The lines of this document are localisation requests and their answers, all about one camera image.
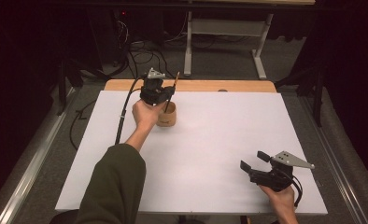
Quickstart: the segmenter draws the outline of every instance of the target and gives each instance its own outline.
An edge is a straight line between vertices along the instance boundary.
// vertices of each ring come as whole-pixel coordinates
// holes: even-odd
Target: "wrist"
[[[277,220],[279,224],[298,224],[297,216],[291,212],[279,214]]]
[[[138,123],[137,126],[135,127],[135,132],[139,132],[139,133],[150,133],[152,130],[153,125],[150,124],[143,124],[143,123]]]
[[[132,135],[126,140],[126,143],[134,147],[137,151],[140,151],[151,129],[152,127],[137,126]]]

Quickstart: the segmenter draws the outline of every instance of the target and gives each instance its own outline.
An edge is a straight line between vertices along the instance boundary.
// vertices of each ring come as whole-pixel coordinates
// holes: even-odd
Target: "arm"
[[[136,128],[125,144],[110,147],[94,167],[82,199],[78,223],[134,223],[146,178],[139,151],[164,104],[133,106]]]
[[[294,212],[294,190],[291,186],[280,192],[259,185],[262,191],[269,197],[269,201],[277,215],[280,224],[298,224]]]

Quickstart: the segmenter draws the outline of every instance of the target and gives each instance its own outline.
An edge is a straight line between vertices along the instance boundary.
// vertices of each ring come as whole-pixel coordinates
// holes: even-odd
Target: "white surface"
[[[101,91],[66,179],[57,210],[78,209],[93,166],[115,142],[126,91]],[[121,141],[134,129],[132,94]],[[243,160],[268,172],[257,158],[283,150],[305,160],[281,95],[257,92],[177,91],[177,124],[155,126],[141,150],[147,177],[139,212],[253,214],[272,212],[266,196],[240,169]],[[326,214],[311,171],[294,168],[304,195],[299,214]]]

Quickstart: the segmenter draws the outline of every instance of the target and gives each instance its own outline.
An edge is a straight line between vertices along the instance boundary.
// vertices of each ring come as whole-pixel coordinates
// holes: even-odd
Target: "wooden cup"
[[[157,125],[160,127],[172,127],[176,124],[176,118],[177,118],[177,111],[176,111],[176,104],[173,102],[170,102],[166,107],[164,107],[158,116]]]

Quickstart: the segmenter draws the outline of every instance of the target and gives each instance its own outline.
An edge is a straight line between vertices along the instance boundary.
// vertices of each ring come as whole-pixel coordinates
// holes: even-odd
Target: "green sleeve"
[[[110,147],[94,167],[78,211],[78,223],[135,222],[146,164],[127,144]]]

